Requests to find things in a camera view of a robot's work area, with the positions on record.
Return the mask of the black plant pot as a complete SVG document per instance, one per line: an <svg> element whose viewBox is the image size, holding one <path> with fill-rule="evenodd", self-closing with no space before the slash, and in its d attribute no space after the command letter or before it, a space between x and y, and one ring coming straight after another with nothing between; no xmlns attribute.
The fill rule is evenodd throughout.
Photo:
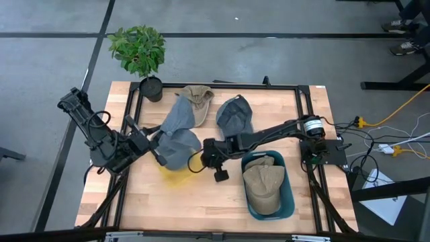
<svg viewBox="0 0 430 242"><path fill-rule="evenodd" d="M163 83L155 76L144 78L140 82L139 92L150 102L159 102L163 97Z"/></svg>

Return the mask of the yellow plastic bin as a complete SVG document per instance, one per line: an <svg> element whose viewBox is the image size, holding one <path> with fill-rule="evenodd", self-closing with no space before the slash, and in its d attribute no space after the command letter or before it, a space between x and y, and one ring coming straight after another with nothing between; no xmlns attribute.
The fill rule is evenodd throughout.
<svg viewBox="0 0 430 242"><path fill-rule="evenodd" d="M194 171L199 171L203 168L200 161L201 154L198 153L191 158L190 165ZM196 173L189 170L187 164L179 170L171 171L165 167L159 167L162 181L170 188L179 187L185 184L190 178L194 177Z"/></svg>

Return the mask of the black desk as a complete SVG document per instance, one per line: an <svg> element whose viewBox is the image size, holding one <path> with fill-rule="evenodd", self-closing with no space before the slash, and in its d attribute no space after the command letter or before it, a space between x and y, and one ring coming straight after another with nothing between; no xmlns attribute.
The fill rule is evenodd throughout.
<svg viewBox="0 0 430 242"><path fill-rule="evenodd" d="M425 230L430 227L430 176L355 190L351 192L351 199L353 202L361 202L414 194L426 194L418 236L418 242L424 242L426 235Z"/></svg>
<svg viewBox="0 0 430 242"><path fill-rule="evenodd" d="M426 83L417 83L417 81L430 73L430 62L426 62L405 78L398 82L368 82L360 83L362 90L380 90L380 91L420 91L424 89Z"/></svg>

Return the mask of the green leafy plant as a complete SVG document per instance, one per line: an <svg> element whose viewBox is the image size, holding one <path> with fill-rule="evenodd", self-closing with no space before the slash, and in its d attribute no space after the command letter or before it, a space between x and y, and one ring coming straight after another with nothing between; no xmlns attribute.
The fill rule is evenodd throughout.
<svg viewBox="0 0 430 242"><path fill-rule="evenodd" d="M166 41L153 27L119 28L107 38L111 41L108 50L112 58L120 61L120 66L132 75L149 77L151 73L158 73L159 66L165 62Z"/></svg>

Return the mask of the blue denim baseball cap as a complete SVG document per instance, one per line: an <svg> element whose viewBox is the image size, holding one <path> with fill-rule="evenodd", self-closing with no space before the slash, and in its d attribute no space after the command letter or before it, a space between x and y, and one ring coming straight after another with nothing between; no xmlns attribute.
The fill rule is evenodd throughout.
<svg viewBox="0 0 430 242"><path fill-rule="evenodd" d="M240 94L225 101L216 113L216 125L220 138L241 133L253 133L253 111L248 101Z"/></svg>
<svg viewBox="0 0 430 242"><path fill-rule="evenodd" d="M189 157L201 149L197 136L188 129L176 130L171 136L161 131L158 138L157 152L167 162L165 167L171 171L182 169Z"/></svg>
<svg viewBox="0 0 430 242"><path fill-rule="evenodd" d="M171 111L161 124L161 130L168 136L172 136L179 129L190 129L195 125L194 113L189 100L179 95L173 104Z"/></svg>

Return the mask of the person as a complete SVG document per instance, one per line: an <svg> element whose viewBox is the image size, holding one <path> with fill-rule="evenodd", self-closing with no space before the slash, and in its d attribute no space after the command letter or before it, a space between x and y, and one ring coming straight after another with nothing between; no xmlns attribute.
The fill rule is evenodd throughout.
<svg viewBox="0 0 430 242"><path fill-rule="evenodd" d="M411 0L399 13L399 16L401 23L409 26L420 13L423 14L427 27L416 34L412 43L414 46L422 48L430 43L430 0Z"/></svg>

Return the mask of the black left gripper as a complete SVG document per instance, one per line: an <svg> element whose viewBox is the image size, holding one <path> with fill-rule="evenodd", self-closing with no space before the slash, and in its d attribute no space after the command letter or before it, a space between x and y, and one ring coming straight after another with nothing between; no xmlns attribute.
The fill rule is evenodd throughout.
<svg viewBox="0 0 430 242"><path fill-rule="evenodd" d="M129 135L129 140L131 142L130 147L136 155L141 157L150 151L158 164L160 166L165 166L167 164L166 159L156 151L156 149L163 145L164 134L156 133L151 140L148 139L148 136L159 131L161 126L140 128L130 115L126 116L126 123L131 127L131 133Z"/></svg>

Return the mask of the teal plastic bin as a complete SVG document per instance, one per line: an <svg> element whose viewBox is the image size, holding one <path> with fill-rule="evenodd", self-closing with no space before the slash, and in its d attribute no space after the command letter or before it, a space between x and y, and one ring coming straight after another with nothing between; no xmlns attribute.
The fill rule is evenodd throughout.
<svg viewBox="0 0 430 242"><path fill-rule="evenodd" d="M280 205L281 206L280 206L280 209L273 214L270 214L270 215L257 214L253 210L251 205L249 204L249 201L248 201L247 195L246 195L245 182L243 179L245 196L246 196L246 200L247 200L247 206L249 209L249 213L257 220L279 220L279 219L288 218L288 217L292 216L292 214L294 213L295 203L294 203L294 197L293 197L293 193L292 193L292 187L290 185L290 181L289 181L289 177L288 177L286 163L285 163L284 158L282 157L282 155L280 153L278 153L277 151L263 151L263 152L254 152L254 153L250 153L250 154L246 155L245 157L243 157L241 159L242 175L245 172L245 165L248 162L250 162L250 161L252 161L258 157L265 156L265 155L273 157L275 159L274 165L283 166L285 168L285 171L286 171L284 182L280 188L280 198L281 198Z"/></svg>

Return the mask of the tan baseball cap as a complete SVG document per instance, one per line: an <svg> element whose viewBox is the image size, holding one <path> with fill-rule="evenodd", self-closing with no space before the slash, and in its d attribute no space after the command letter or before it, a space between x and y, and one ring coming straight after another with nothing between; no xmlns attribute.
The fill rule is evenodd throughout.
<svg viewBox="0 0 430 242"><path fill-rule="evenodd" d="M247 199L257 214L270 215L280 209L285 174L285 168L279 165L254 165L245 170Z"/></svg>
<svg viewBox="0 0 430 242"><path fill-rule="evenodd" d="M271 166L271 165L274 165L274 161L275 161L275 159L273 157L270 157L270 156L267 156L267 155L262 156L262 157L258 157L256 159L248 162L245 165L245 170L248 170L248 169L250 169L250 168L252 168L253 166L256 166L256 165L268 165L268 166Z"/></svg>
<svg viewBox="0 0 430 242"><path fill-rule="evenodd" d="M210 102L214 98L214 92L206 85L187 85L175 92L189 100L195 120L195 127L201 126L208 114Z"/></svg>

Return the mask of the grey furniture foot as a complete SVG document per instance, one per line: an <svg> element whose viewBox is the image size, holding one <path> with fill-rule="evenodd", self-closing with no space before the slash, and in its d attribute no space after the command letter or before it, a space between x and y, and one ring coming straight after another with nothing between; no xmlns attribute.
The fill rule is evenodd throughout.
<svg viewBox="0 0 430 242"><path fill-rule="evenodd" d="M15 159L16 161L23 161L26 156L15 151L0 147L0 162L3 158Z"/></svg>

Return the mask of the silver laptop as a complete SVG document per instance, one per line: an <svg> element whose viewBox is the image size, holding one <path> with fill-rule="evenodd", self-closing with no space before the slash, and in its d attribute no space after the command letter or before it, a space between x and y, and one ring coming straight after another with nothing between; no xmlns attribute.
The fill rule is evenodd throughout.
<svg viewBox="0 0 430 242"><path fill-rule="evenodd" d="M392 181L389 177L374 168L366 177L366 181L362 188L374 188L393 183L394 181ZM406 196L396 196L393 198L360 201L359 203L364 205L367 209L372 211L375 215L380 217L389 225L394 226L405 201Z"/></svg>

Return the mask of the person's shoe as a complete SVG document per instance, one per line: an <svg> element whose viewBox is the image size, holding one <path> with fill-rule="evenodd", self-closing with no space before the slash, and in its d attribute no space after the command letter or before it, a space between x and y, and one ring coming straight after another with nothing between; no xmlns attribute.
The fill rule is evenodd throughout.
<svg viewBox="0 0 430 242"><path fill-rule="evenodd" d="M408 54L414 54L420 49L422 49L421 46L419 46L412 40L409 40L397 46L391 47L390 53L393 54L394 56L404 56Z"/></svg>
<svg viewBox="0 0 430 242"><path fill-rule="evenodd" d="M409 31L409 25L406 20L398 19L381 25L385 32L404 34Z"/></svg>

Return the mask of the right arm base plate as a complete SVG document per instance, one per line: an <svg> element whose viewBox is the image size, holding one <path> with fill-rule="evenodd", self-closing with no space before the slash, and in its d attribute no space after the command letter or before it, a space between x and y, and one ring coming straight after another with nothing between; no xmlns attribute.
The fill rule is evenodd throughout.
<svg viewBox="0 0 430 242"><path fill-rule="evenodd" d="M311 165L345 165L347 158L341 140L302 140L299 142L301 161Z"/></svg>

